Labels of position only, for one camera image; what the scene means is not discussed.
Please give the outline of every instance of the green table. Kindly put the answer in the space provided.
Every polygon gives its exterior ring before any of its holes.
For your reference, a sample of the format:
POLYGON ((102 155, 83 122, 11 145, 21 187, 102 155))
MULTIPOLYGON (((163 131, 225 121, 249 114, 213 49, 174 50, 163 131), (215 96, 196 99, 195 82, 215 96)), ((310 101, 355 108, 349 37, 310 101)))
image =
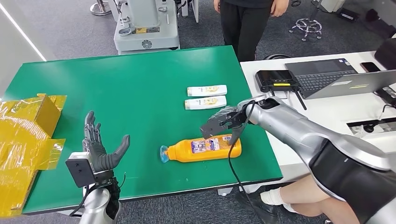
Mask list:
MULTIPOLYGON (((161 145, 201 137, 199 127, 218 111, 185 110, 187 87, 217 84, 227 85, 228 105, 251 97, 230 46, 23 64, 4 100, 37 93, 67 95, 53 135, 66 138, 59 163, 54 170, 39 172, 23 213, 66 210, 81 201, 82 190, 64 162, 82 150, 84 118, 90 110, 102 123, 108 152, 123 135, 131 135, 131 146, 114 170, 120 182, 126 172, 121 200, 235 184, 227 160, 163 164, 159 158, 161 145)), ((243 182, 282 178, 264 130, 247 126, 241 142, 242 154, 232 162, 243 182)))

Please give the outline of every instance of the white sock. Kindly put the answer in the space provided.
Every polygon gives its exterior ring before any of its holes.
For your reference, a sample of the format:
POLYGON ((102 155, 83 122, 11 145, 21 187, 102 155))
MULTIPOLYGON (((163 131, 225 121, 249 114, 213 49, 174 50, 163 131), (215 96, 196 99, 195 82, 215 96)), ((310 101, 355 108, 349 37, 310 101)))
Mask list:
POLYGON ((281 198, 280 188, 265 191, 260 194, 262 202, 271 205, 281 205, 285 204, 281 198))
POLYGON ((294 211, 294 209, 291 207, 291 204, 283 204, 283 206, 287 211, 299 214, 298 212, 294 211))

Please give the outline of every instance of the person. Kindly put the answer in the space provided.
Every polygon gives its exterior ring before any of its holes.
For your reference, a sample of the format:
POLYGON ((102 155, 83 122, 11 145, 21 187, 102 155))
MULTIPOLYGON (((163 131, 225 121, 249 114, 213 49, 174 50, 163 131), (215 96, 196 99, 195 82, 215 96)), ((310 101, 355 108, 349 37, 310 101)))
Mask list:
POLYGON ((289 0, 214 0, 220 13, 225 45, 232 45, 239 62, 254 61, 269 16, 286 12, 289 0))
MULTIPOLYGON (((333 224, 359 224, 349 204, 322 191, 311 175, 285 187, 249 194, 249 198, 260 218, 267 223, 276 223, 274 205, 283 205, 286 210, 307 217, 325 214, 333 224)), ((252 209, 245 195, 237 194, 237 200, 252 209)))

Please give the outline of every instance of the office chair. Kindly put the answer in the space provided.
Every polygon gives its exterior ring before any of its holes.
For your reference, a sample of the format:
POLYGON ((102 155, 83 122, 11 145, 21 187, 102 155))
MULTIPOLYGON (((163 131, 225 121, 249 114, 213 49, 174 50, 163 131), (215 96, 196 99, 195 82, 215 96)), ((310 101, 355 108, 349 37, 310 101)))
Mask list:
POLYGON ((294 29, 298 28, 305 33, 304 37, 301 38, 302 41, 306 41, 308 34, 316 34, 316 38, 322 38, 322 24, 315 20, 316 15, 320 10, 320 4, 322 0, 319 0, 318 5, 316 5, 315 10, 312 12, 309 18, 303 18, 296 21, 295 26, 293 26, 289 33, 294 33, 294 29))

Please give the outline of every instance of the black pants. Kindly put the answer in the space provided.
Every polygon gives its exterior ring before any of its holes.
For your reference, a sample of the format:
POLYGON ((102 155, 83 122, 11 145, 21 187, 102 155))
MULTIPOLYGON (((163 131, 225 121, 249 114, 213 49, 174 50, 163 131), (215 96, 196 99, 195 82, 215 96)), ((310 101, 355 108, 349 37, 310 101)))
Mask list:
POLYGON ((225 45, 232 45, 240 62, 254 61, 271 8, 246 8, 220 2, 221 26, 225 45))

